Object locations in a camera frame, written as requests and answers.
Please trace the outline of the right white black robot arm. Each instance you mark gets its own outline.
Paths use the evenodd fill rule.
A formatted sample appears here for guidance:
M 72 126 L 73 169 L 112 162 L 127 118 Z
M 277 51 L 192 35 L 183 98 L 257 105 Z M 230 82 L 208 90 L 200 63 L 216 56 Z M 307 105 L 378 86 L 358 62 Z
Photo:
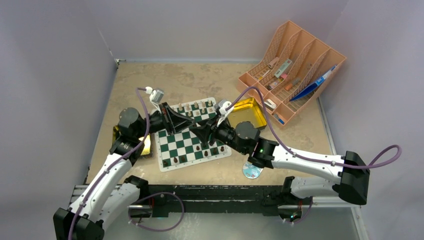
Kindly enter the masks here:
M 260 136 L 260 130 L 249 121 L 230 126 L 225 120 L 218 124 L 209 119 L 198 122 L 189 130 L 203 145 L 219 141 L 242 155 L 258 168 L 288 169 L 310 174 L 285 181 L 280 196 L 288 204 L 315 196 L 338 196 L 341 200 L 363 206 L 367 203 L 370 171 L 353 151 L 344 155 L 325 155 L 282 146 Z

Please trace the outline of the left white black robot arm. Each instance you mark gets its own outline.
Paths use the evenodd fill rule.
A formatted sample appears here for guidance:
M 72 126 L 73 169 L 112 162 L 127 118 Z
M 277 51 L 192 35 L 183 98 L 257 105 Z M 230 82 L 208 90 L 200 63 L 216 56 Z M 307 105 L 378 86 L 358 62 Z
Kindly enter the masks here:
M 53 215 L 56 238 L 102 240 L 112 221 L 130 204 L 142 205 L 161 195 L 174 197 L 182 206 L 175 193 L 151 193 L 148 181 L 137 176 L 127 177 L 120 187 L 117 184 L 140 157 L 149 134 L 162 130 L 175 134 L 194 124 L 194 119 L 175 112 L 166 102 L 145 117 L 133 107 L 122 110 L 115 127 L 117 137 L 103 167 L 68 208 L 59 208 Z

